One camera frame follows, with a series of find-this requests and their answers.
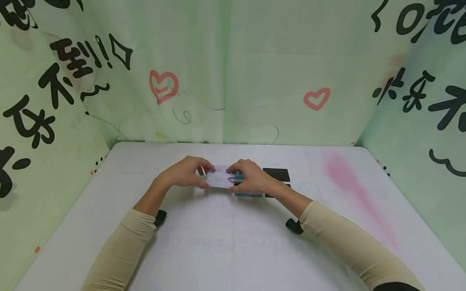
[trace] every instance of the heart drawing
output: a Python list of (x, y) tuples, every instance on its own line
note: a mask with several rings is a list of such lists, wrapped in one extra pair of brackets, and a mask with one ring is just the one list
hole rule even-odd
[[(331, 93), (330, 88), (322, 88), (317, 92), (312, 92), (312, 91), (307, 92), (304, 95), (304, 99), (303, 99), (304, 104), (307, 107), (311, 108), (312, 110), (319, 111), (320, 109), (322, 109), (322, 107), (325, 105), (325, 103), (327, 103), (327, 101), (329, 100), (330, 93)], [(309, 100), (309, 97), (313, 97), (313, 98), (317, 99), (322, 94), (325, 94), (325, 95), (324, 95), (324, 97), (322, 98), (322, 100), (320, 101), (319, 104), (314, 104)]]
[[(166, 78), (171, 78), (173, 80), (173, 88), (171, 89), (171, 92), (163, 96), (162, 98), (159, 98), (158, 94), (166, 92), (168, 90), (168, 86), (158, 89), (154, 87), (152, 78), (155, 78), (155, 82), (157, 82), (157, 84), (162, 84), (162, 82)], [(160, 105), (176, 95), (176, 93), (178, 92), (178, 78), (175, 76), (174, 73), (171, 72), (164, 72), (160, 75), (157, 71), (152, 70), (149, 75), (149, 86), (151, 87), (152, 93), (154, 94), (155, 98), (157, 98), (157, 104)]]

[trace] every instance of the white card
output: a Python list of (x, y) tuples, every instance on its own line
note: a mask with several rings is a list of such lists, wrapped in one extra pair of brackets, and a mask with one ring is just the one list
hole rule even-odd
[(211, 187), (230, 189), (234, 186), (234, 174), (228, 174), (225, 170), (228, 166), (214, 165), (215, 172), (208, 172), (206, 182)]

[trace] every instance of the white table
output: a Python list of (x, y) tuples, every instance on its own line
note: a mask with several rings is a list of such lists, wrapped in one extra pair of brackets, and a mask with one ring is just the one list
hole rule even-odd
[[(125, 213), (158, 173), (186, 155), (213, 164), (250, 158), (265, 168), (288, 169), (292, 188), (374, 235), (427, 290), (466, 286), (466, 274), (363, 148), (122, 142), (16, 290), (80, 290)], [(358, 187), (365, 193), (356, 193)], [(365, 290), (324, 247), (290, 232), (285, 222), (292, 215), (273, 198), (174, 187), (162, 209), (167, 220), (149, 243), (129, 290)]]

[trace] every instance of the fabric backdrop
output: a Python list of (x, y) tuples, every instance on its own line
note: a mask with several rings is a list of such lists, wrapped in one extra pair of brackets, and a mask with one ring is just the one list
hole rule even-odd
[(360, 139), (466, 267), (466, 237), (454, 235), (466, 228), (464, 4), (10, 2), (0, 6), (0, 290), (119, 141)]

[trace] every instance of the hand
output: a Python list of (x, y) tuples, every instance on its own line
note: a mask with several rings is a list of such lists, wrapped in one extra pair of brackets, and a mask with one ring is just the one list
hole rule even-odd
[(240, 174), (244, 175), (244, 181), (238, 186), (231, 187), (230, 192), (232, 193), (268, 193), (270, 192), (270, 189), (273, 189), (282, 184), (264, 172), (256, 163), (251, 160), (240, 159), (237, 163), (234, 163), (228, 169), (226, 169), (226, 172), (230, 174), (236, 174), (238, 171)]
[(170, 187), (173, 185), (181, 187), (196, 186), (201, 189), (209, 188), (209, 184), (196, 176), (196, 170), (201, 176), (208, 171), (215, 172), (214, 166), (203, 158), (195, 156), (186, 156), (183, 160), (163, 171), (157, 179), (167, 183)]

